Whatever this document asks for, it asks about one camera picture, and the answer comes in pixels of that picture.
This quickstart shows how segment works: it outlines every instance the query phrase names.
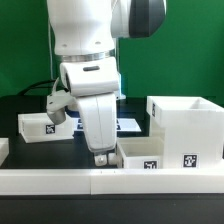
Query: green wall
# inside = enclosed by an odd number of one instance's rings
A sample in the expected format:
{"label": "green wall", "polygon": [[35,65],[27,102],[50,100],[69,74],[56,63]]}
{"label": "green wall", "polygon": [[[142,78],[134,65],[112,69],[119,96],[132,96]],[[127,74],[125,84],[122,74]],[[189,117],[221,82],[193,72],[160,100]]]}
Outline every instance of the green wall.
{"label": "green wall", "polygon": [[[224,1],[168,0],[150,38],[120,41],[130,97],[199,95],[224,104]],[[0,1],[0,96],[50,78],[45,0]]]}
{"label": "green wall", "polygon": [[128,96],[204,96],[224,104],[223,0],[168,0],[157,33],[120,45]]}

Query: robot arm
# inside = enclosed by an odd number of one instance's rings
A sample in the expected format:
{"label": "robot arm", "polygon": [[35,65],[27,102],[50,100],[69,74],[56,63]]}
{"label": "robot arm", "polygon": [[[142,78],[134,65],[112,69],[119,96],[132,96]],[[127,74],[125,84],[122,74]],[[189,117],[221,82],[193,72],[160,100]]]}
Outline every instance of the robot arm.
{"label": "robot arm", "polygon": [[[164,20],[165,0],[47,0],[47,4],[61,80],[69,90],[64,100],[55,91],[48,97],[49,117],[56,124],[63,122],[65,104],[75,101],[89,150],[98,156],[116,144],[114,91],[119,89],[119,76],[112,37],[150,36]],[[96,165],[106,164],[105,156],[96,158]]]}

